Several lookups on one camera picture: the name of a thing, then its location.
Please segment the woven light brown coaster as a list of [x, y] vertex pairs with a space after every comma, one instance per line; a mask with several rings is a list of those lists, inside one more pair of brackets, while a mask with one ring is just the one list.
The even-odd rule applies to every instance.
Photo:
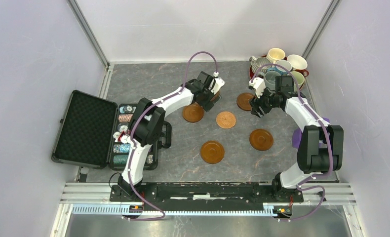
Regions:
[[236, 125], [236, 117], [231, 112], [223, 111], [216, 116], [216, 123], [220, 128], [230, 129]]

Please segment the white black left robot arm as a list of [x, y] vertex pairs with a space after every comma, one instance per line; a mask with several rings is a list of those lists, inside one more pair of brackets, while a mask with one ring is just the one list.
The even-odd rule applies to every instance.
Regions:
[[160, 138], [164, 119], [176, 110], [193, 103], [200, 105], [205, 112], [210, 111], [220, 100], [219, 91], [225, 85], [218, 72], [209, 75], [200, 72], [173, 92], [160, 98], [142, 98], [137, 104], [129, 124], [129, 134], [119, 137], [119, 141], [130, 144], [130, 154], [124, 171], [118, 179], [122, 195], [128, 201], [140, 197], [146, 156], [152, 145]]

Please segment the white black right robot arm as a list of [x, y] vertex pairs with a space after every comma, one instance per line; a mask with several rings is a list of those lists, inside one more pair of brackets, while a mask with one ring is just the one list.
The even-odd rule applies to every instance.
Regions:
[[276, 201], [286, 200], [291, 194], [290, 189], [340, 170], [343, 162], [343, 128], [319, 116], [303, 94], [294, 90], [294, 84], [291, 76], [276, 77], [274, 90], [267, 88], [260, 77], [249, 82], [249, 88], [255, 92], [249, 101], [251, 114], [261, 118], [271, 109], [281, 108], [292, 117], [302, 133], [296, 163], [273, 180], [271, 196]]

